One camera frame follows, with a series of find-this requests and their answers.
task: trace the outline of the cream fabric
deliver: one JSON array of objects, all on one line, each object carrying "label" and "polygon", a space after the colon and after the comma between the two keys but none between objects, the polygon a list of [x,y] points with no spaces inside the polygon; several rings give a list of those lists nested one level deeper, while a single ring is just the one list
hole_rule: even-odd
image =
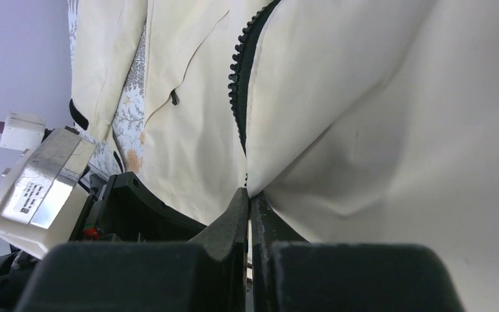
[{"label": "cream fabric", "polygon": [[281,1],[254,58],[247,158],[227,76],[265,1],[119,3],[80,4],[73,98],[106,133],[147,13],[156,196],[208,224],[247,172],[309,240],[424,244],[470,311],[499,311],[499,1]]}]

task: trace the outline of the pale purple background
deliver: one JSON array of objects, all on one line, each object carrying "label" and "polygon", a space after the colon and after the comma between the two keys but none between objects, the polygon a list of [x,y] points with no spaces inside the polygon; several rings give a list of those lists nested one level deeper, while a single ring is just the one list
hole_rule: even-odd
[{"label": "pale purple background", "polygon": [[[47,127],[71,125],[71,67],[66,0],[0,0],[0,120],[32,112]],[[0,148],[1,172],[21,152]],[[8,244],[0,239],[0,255]]]}]

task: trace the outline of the orange flower print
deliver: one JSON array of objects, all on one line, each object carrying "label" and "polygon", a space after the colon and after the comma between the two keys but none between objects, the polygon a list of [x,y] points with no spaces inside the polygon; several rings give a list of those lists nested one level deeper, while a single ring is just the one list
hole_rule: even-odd
[{"label": "orange flower print", "polygon": [[137,174],[141,166],[142,159],[138,158],[133,149],[130,149],[127,152],[127,170]]}]

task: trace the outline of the black zipper teeth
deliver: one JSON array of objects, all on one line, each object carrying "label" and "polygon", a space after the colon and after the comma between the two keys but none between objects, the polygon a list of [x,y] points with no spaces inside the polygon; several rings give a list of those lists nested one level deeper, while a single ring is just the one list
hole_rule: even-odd
[{"label": "black zipper teeth", "polygon": [[259,40],[263,26],[279,2],[280,0],[272,1],[251,18],[248,26],[242,30],[242,35],[238,37],[240,44],[235,47],[238,53],[233,55],[235,63],[231,65],[231,70],[234,73],[229,75],[229,79],[232,80],[232,83],[229,83],[229,89],[231,90],[229,97],[231,98],[231,109],[236,125],[238,126],[238,135],[244,153],[246,153],[248,86],[250,83],[251,68],[253,67],[253,57],[255,56],[257,41]]}]

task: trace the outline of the red component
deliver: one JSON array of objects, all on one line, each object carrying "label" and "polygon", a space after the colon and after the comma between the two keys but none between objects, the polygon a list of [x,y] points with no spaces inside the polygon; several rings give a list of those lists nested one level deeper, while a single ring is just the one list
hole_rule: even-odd
[{"label": "red component", "polygon": [[100,233],[98,233],[96,227],[89,227],[87,229],[83,230],[83,233],[85,234],[85,237],[88,239],[94,239],[94,240],[99,240],[100,239]]}]

